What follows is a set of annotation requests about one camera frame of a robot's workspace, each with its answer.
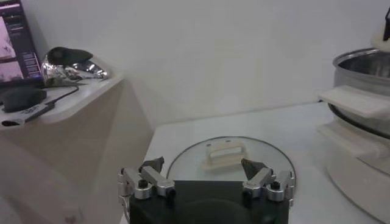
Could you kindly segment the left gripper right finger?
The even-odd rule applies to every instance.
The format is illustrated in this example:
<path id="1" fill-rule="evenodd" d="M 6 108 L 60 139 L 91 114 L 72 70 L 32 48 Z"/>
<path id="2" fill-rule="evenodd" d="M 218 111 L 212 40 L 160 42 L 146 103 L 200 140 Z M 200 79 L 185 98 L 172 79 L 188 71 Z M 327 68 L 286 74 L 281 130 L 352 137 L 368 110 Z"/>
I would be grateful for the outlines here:
<path id="1" fill-rule="evenodd" d="M 269 201 L 293 202 L 295 177 L 289 170 L 277 174 L 264 163 L 243 158 L 241 166 L 247 181 L 243 182 L 242 196 L 244 201 L 266 197 Z"/>

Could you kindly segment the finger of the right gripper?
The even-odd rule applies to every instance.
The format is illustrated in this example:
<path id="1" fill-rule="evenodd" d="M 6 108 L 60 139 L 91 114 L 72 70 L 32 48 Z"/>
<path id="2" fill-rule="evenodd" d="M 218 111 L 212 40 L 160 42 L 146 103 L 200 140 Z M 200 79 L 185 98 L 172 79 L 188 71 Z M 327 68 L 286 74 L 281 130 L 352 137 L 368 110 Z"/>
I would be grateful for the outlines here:
<path id="1" fill-rule="evenodd" d="M 385 15 L 385 26 L 383 29 L 383 41 L 388 41 L 390 36 L 390 9 L 388 9 L 386 15 Z"/>

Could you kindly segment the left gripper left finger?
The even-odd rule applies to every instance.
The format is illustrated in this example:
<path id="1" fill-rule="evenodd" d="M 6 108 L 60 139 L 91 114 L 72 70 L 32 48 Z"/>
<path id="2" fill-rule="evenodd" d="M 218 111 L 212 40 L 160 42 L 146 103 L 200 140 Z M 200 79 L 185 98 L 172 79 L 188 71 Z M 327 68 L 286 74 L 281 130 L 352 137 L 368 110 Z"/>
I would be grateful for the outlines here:
<path id="1" fill-rule="evenodd" d="M 155 188 L 158 196 L 173 198 L 176 186 L 173 180 L 161 175 L 164 157 L 145 161 L 138 169 L 122 167 L 118 171 L 118 198 L 124 213 L 130 212 L 130 199 L 147 200 Z"/>

